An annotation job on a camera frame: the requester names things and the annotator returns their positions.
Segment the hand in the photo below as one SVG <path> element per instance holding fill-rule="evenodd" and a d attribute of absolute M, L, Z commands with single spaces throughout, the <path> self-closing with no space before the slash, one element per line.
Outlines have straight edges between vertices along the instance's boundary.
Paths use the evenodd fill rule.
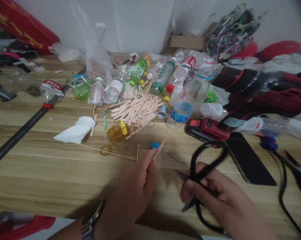
<path fill-rule="evenodd" d="M 106 199 L 95 226 L 95 239 L 117 239 L 133 227 L 146 210 L 155 189 L 158 148 L 147 151 L 143 160 L 131 166 L 121 177 L 113 195 Z"/>
<path fill-rule="evenodd" d="M 198 162 L 196 172 L 206 166 Z M 189 201 L 190 194 L 197 197 L 233 239 L 277 239 L 254 204 L 230 178 L 213 170 L 201 183 L 213 195 L 198 183 L 187 180 L 180 193 L 183 203 Z"/>

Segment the black phone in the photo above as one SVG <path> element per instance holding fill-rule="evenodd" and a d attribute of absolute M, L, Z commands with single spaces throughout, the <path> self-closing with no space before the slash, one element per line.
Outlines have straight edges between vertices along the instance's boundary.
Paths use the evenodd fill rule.
<path fill-rule="evenodd" d="M 226 144 L 232 159 L 246 182 L 266 186 L 277 185 L 241 133 L 232 132 L 230 138 L 226 140 Z"/>

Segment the white wall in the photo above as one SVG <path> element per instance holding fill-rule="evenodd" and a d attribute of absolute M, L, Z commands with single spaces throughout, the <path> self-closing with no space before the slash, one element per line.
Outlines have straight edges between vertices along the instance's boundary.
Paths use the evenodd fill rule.
<path fill-rule="evenodd" d="M 70 0 L 15 0 L 24 10 L 57 34 L 66 47 L 84 50 L 84 38 Z M 268 10 L 255 34 L 258 49 L 272 43 L 301 43 L 301 0 L 81 0 L 92 22 L 106 25 L 104 46 L 114 52 L 159 53 L 172 17 L 179 31 L 196 33 L 247 3 L 256 13 Z"/>

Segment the cordless drill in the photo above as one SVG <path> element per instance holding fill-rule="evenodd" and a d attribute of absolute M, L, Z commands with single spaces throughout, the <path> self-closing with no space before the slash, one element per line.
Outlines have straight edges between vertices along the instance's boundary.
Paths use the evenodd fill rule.
<path fill-rule="evenodd" d="M 220 122 L 211 118 L 191 120 L 186 132 L 193 136 L 191 128 L 197 128 L 197 138 L 202 141 L 225 141 L 234 129 L 263 113 L 288 118 L 301 113 L 300 74 L 223 67 L 211 84 L 230 93 L 229 103 L 224 106 L 228 115 Z"/>

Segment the yellow bottle cap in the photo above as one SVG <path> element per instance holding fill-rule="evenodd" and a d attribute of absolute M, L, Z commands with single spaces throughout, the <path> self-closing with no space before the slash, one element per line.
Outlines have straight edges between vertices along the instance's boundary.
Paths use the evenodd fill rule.
<path fill-rule="evenodd" d="M 127 135 L 127 128 L 126 128 L 126 125 L 125 125 L 125 122 L 124 121 L 120 121 L 120 127 L 121 127 L 121 133 L 126 136 Z"/>
<path fill-rule="evenodd" d="M 163 100 L 164 100 L 164 102 L 169 102 L 169 100 L 170 100 L 170 97 L 168 97 L 168 96 L 165 96 Z"/>

